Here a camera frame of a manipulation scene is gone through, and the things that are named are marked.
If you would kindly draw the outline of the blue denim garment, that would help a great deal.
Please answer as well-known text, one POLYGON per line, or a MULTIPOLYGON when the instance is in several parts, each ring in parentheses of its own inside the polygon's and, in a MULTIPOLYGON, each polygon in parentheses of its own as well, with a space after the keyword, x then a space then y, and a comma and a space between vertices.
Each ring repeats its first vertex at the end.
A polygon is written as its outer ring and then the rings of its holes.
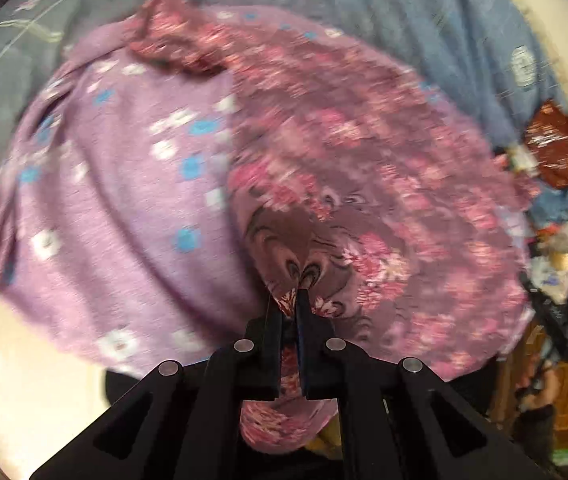
POLYGON ((543 185, 528 214, 532 224, 540 230, 568 222, 568 188, 558 190, 543 185))

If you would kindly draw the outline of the red shiny plastic bag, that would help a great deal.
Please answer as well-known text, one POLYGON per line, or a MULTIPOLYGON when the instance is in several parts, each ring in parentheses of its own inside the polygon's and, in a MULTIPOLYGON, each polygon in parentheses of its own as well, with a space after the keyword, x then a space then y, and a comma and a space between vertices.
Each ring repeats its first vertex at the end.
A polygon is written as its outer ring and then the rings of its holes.
POLYGON ((541 179, 558 190, 568 188, 568 115, 553 100, 535 113, 523 143, 538 163, 541 179))

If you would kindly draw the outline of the purple floral bed sheet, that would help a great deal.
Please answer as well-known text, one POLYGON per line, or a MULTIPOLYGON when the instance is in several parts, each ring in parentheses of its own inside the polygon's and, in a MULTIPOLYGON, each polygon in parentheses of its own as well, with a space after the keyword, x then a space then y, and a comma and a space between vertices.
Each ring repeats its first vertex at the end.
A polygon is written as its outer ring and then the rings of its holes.
POLYGON ((143 376, 207 359, 271 296, 227 209, 224 79, 135 58, 131 18, 82 39, 14 133, 0 296, 60 349, 143 376))

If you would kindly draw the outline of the maroon pink floral garment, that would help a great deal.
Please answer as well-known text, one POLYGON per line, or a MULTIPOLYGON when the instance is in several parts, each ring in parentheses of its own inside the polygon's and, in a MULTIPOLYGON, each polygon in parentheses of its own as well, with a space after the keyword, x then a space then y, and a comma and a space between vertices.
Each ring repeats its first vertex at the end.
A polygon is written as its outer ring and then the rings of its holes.
POLYGON ((480 128, 410 67, 271 6, 147 0, 126 37, 168 75, 224 79, 227 209, 272 306, 292 318, 307 295, 338 337, 421 359, 488 413, 530 314, 526 197, 480 128))

